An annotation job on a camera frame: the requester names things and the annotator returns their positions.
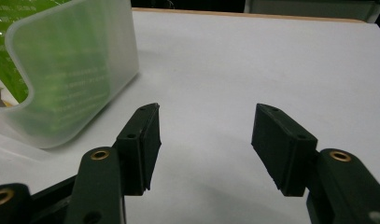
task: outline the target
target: white tabletop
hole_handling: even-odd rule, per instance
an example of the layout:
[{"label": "white tabletop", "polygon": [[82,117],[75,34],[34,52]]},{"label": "white tabletop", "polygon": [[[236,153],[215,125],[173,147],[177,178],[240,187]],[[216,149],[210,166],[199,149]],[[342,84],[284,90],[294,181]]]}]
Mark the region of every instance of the white tabletop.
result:
[{"label": "white tabletop", "polygon": [[128,223],[309,223],[250,145],[256,103],[281,108],[317,150],[357,155],[380,182],[380,30],[375,24],[135,12],[138,76],[75,139],[40,150],[0,135],[0,184],[32,193],[111,146],[137,107],[161,105],[151,191]]}]

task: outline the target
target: green object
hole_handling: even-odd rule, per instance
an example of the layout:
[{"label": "green object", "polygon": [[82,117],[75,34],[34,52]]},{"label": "green object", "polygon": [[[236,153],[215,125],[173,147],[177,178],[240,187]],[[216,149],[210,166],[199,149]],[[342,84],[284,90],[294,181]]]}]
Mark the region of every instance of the green object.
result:
[{"label": "green object", "polygon": [[0,80],[6,85],[19,103],[26,99],[29,91],[7,52],[5,46],[7,29],[14,21],[26,18],[48,8],[56,7],[68,1],[69,0],[0,0]]},{"label": "green object", "polygon": [[6,46],[29,94],[0,108],[0,133],[35,147],[74,137],[138,70],[127,0],[76,0],[36,13],[9,27]]}]

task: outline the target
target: translucent plastic container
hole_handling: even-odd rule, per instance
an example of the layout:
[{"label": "translucent plastic container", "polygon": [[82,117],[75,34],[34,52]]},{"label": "translucent plastic container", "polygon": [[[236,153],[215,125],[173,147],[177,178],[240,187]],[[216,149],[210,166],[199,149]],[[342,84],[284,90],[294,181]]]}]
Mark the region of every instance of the translucent plastic container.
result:
[{"label": "translucent plastic container", "polygon": [[73,0],[14,22],[6,48],[29,88],[0,133],[34,147],[74,137],[137,73],[129,0]]}]

